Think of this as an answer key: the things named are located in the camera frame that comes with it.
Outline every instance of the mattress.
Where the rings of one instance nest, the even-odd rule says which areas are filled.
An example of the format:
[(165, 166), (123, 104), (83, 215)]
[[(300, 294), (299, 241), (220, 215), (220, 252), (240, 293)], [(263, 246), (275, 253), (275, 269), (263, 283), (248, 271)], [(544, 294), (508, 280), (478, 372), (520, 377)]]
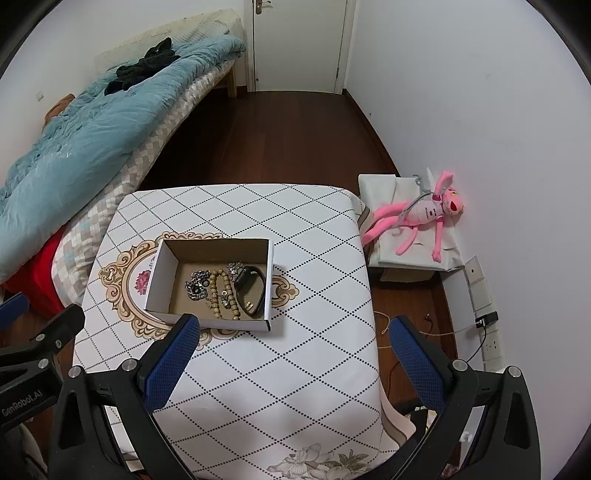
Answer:
[[(174, 42), (231, 34), (244, 39), (240, 17), (224, 9), (173, 21), (132, 37), (95, 58), (99, 73), (135, 61), (159, 41)], [(51, 265), (51, 279), (64, 306), (82, 304), (82, 298), (100, 243), (121, 200), (133, 193), (150, 171), (166, 142), (193, 108), (230, 71), (234, 60), (212, 68), (181, 94), (162, 123), (132, 153), (119, 173), (66, 225)]]

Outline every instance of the screw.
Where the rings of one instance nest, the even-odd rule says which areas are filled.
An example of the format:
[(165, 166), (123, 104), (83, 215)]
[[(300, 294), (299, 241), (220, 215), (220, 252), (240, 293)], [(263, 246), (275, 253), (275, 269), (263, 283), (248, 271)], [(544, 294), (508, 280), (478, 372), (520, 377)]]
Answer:
[(131, 372), (135, 367), (138, 366), (138, 363), (133, 358), (128, 358), (121, 364), (121, 368), (126, 372)]
[(76, 378), (78, 375), (80, 375), (80, 373), (82, 373), (82, 369), (78, 365), (76, 365), (70, 368), (70, 371), (68, 372), (68, 377)]

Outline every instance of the white box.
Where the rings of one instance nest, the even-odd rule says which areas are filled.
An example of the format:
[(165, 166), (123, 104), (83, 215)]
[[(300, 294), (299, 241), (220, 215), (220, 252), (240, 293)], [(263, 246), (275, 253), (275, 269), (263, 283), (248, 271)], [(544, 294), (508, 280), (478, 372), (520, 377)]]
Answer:
[[(220, 304), (222, 316), (216, 319), (207, 300), (191, 300), (185, 289), (185, 282), (197, 270), (227, 271), (230, 262), (258, 267), (265, 275), (265, 299), (262, 314), (249, 317), (239, 308), (240, 320), (233, 320), (231, 310)], [(174, 324), (183, 313), (191, 313), (199, 319), (203, 328), (226, 330), (271, 330), (271, 283), (273, 274), (273, 242), (267, 238), (214, 238), (207, 240), (165, 239), (158, 246), (156, 259), (148, 282), (145, 309), (164, 323)], [(223, 290), (221, 276), (217, 280), (218, 290)], [(246, 300), (258, 301), (261, 289), (254, 297), (245, 295)]]

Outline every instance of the floral print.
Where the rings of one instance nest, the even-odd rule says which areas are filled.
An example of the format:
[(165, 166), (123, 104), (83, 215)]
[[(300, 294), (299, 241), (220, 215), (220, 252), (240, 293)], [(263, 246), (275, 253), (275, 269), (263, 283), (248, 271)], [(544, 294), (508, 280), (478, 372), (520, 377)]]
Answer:
[(363, 461), (368, 457), (365, 453), (355, 455), (350, 450), (348, 456), (339, 453), (335, 457), (334, 451), (321, 453), (320, 449), (320, 444), (315, 443), (291, 453), (277, 465), (267, 467), (267, 470), (281, 473), (281, 476), (290, 480), (350, 480), (368, 470), (367, 463)]
[(135, 280), (135, 289), (139, 292), (140, 295), (146, 295), (146, 290), (148, 289), (148, 281), (150, 280), (150, 270), (144, 270), (142, 273), (138, 275), (138, 278)]

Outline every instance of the blue comforter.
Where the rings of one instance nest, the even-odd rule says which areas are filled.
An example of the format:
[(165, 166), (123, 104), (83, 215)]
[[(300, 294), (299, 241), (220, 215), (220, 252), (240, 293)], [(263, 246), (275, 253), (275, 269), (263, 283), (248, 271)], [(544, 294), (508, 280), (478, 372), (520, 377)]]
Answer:
[(116, 77), (105, 73), (10, 168), (0, 188), (0, 283), (109, 183), (195, 77), (245, 47), (223, 35), (173, 49), (180, 59), (126, 92), (105, 96)]

